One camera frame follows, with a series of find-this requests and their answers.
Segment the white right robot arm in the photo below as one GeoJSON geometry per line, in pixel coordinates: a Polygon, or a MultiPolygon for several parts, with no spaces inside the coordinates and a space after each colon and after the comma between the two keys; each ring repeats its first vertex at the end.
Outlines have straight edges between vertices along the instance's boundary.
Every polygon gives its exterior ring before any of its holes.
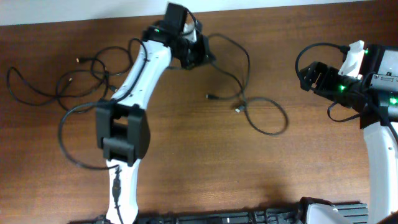
{"type": "Polygon", "coordinates": [[[303,221],[397,223],[397,47],[362,40],[332,47],[343,54],[341,68],[313,62],[295,72],[301,89],[357,112],[369,159],[370,204],[310,200],[303,221]]]}

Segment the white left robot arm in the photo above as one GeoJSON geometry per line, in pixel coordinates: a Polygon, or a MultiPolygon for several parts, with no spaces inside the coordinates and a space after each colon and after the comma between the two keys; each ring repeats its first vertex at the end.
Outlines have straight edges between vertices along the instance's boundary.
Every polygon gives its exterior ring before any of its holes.
{"type": "Polygon", "coordinates": [[[108,101],[96,106],[97,145],[109,171],[108,223],[134,223],[139,209],[136,190],[139,164],[150,143],[146,109],[163,72],[173,59],[183,70],[213,61],[208,38],[184,6],[168,3],[164,18],[144,31],[136,62],[108,101]]]}

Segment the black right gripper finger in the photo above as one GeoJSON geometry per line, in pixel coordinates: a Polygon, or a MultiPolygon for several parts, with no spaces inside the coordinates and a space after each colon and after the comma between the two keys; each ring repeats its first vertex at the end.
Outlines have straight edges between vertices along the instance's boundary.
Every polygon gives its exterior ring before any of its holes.
{"type": "Polygon", "coordinates": [[[299,70],[303,78],[318,78],[321,73],[325,73],[328,66],[322,62],[312,62],[310,65],[299,70]]]}
{"type": "Polygon", "coordinates": [[[313,84],[317,80],[316,73],[299,73],[302,81],[300,82],[301,89],[305,91],[310,91],[313,88],[313,84]]]}

